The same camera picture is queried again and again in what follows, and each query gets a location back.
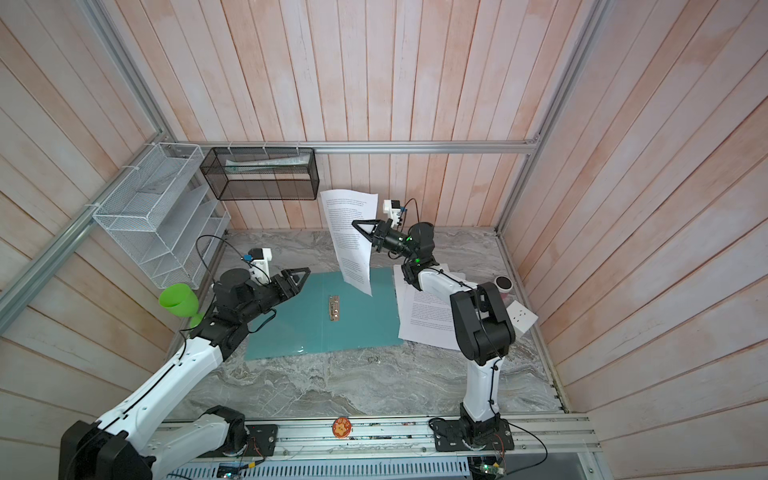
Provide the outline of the printed paper sheet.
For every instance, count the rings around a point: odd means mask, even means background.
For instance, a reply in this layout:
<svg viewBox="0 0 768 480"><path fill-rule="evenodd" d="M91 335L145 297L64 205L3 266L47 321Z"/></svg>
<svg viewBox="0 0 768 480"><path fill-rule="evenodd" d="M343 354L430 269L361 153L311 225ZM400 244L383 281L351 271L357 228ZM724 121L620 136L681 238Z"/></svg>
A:
<svg viewBox="0 0 768 480"><path fill-rule="evenodd" d="M319 198L344 281L371 296L371 244L352 222L376 219L378 195L334 189Z"/></svg>

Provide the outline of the green file folder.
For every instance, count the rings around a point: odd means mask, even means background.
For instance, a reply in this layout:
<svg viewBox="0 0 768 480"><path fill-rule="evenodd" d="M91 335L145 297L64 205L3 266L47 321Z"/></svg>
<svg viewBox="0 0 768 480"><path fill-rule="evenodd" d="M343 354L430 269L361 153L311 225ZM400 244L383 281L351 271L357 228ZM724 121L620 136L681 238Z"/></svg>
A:
<svg viewBox="0 0 768 480"><path fill-rule="evenodd" d="M260 360L400 345L392 268L371 271L372 295L339 272L313 273L301 293L276 307L276 317L247 339L245 358ZM328 299L340 297L340 320L329 319Z"/></svg>

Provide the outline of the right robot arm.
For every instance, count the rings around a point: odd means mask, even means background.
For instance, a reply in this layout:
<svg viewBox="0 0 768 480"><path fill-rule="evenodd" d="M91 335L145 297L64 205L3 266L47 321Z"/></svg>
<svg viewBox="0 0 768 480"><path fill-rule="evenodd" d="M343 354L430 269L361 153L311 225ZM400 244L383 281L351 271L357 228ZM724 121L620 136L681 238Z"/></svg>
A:
<svg viewBox="0 0 768 480"><path fill-rule="evenodd" d="M403 233L387 220L354 220L352 227L373 249L403 259L407 284L429 293L451 309L454 336L468 360L466 393L456 420L428 421L439 452L512 449L510 423L498 402L500 369L516 333L497 286L492 282L460 280L434 258L434 226L419 222Z"/></svg>

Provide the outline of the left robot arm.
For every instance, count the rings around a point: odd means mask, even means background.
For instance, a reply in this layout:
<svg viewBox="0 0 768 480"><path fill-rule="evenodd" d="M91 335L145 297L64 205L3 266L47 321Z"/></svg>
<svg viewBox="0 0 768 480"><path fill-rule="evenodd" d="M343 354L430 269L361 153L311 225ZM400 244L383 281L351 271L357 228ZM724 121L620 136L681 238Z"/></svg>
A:
<svg viewBox="0 0 768 480"><path fill-rule="evenodd" d="M179 350L143 385L96 421L75 422L61 438L61 479L162 479L203 454L241 458L251 435L242 413L214 406L193 423L160 431L168 414L252 334L261 315L300 294L311 271L284 269L265 284L241 268L223 273L214 298Z"/></svg>

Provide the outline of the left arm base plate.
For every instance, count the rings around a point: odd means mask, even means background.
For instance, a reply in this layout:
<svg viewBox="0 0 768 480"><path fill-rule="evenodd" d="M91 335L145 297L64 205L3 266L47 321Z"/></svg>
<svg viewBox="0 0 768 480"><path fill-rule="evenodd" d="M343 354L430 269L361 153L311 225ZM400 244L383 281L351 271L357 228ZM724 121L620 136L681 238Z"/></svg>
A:
<svg viewBox="0 0 768 480"><path fill-rule="evenodd" d="M228 450L226 447L220 447L217 450L200 455L200 458L223 457L226 459L234 459L243 457L272 457L276 449L279 426L277 424L247 423L246 429L248 431L248 437L240 450Z"/></svg>

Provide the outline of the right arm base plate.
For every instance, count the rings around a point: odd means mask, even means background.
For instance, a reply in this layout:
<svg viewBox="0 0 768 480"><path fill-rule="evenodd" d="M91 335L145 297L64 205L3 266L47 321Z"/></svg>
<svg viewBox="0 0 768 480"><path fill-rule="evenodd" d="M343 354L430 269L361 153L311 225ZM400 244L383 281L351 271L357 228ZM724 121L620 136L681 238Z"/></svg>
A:
<svg viewBox="0 0 768 480"><path fill-rule="evenodd" d="M515 449L510 425L501 417L484 422L434 417L428 420L428 426L433 432L438 452L495 450L505 453Z"/></svg>

